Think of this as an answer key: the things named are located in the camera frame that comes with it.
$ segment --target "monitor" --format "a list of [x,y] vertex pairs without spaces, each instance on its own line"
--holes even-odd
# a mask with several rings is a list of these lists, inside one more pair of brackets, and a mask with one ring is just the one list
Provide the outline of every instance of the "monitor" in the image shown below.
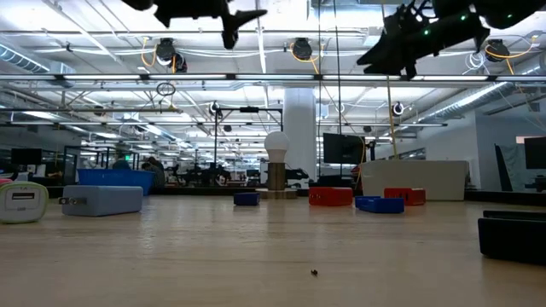
[[259,170],[247,170],[247,177],[259,177]]
[[324,133],[324,163],[357,165],[366,162],[364,138]]
[[528,137],[525,139],[525,147],[527,169],[546,169],[546,137]]
[[11,163],[15,165],[41,165],[41,148],[11,148]]

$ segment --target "metal pipe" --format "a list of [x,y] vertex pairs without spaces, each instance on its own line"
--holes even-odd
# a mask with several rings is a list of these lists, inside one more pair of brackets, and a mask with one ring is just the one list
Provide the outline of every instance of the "metal pipe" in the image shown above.
[[119,63],[121,66],[125,67],[126,69],[128,69],[130,72],[132,72],[133,70],[128,67],[117,55],[113,54],[112,52],[110,52],[110,50],[108,50],[106,47],[104,47],[104,45],[102,45],[101,43],[99,43],[99,41],[97,41],[92,35],[90,35],[78,22],[76,22],[75,20],[73,20],[72,18],[70,18],[70,16],[68,16],[67,14],[65,14],[61,9],[60,7],[53,3],[51,3],[49,0],[42,0],[43,3],[45,3],[45,5],[47,5],[50,9],[53,9],[57,14],[59,14],[60,16],[64,17],[66,20],[70,21],[72,24],[74,24],[79,32],[85,36],[90,42],[92,42],[96,47],[98,47],[99,49],[101,49],[102,51],[106,52],[115,62]]
[[[93,38],[110,38],[114,35],[118,37],[178,37],[187,36],[190,34],[222,34],[222,31],[89,31],[87,32]],[[317,31],[313,30],[263,30],[264,34],[270,35],[294,35],[294,36],[313,36],[318,35]],[[239,35],[253,35],[256,34],[252,30],[240,30]],[[359,30],[339,30],[341,36],[362,36],[364,33]],[[67,36],[79,36],[84,35],[82,32],[77,31],[0,31],[2,36],[15,36],[15,37],[67,37]],[[335,33],[331,31],[321,31],[321,36],[335,36]]]

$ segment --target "light bulb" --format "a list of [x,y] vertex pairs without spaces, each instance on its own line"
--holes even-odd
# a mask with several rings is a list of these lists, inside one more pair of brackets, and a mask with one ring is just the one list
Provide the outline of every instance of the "light bulb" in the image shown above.
[[287,154],[290,141],[284,132],[271,132],[264,142],[265,150],[270,156],[272,163],[284,163],[284,157]]

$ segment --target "gray plastic box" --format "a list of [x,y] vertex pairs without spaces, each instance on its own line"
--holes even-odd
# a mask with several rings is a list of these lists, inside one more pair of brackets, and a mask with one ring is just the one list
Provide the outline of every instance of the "gray plastic box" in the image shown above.
[[66,186],[62,214],[80,217],[139,212],[142,209],[141,187]]

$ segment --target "table surface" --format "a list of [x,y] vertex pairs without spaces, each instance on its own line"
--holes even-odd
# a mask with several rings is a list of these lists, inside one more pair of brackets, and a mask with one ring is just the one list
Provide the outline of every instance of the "table surface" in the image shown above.
[[514,208],[530,209],[151,196],[142,213],[64,217],[52,205],[39,223],[0,225],[1,305],[545,306],[546,268],[479,253],[481,212]]

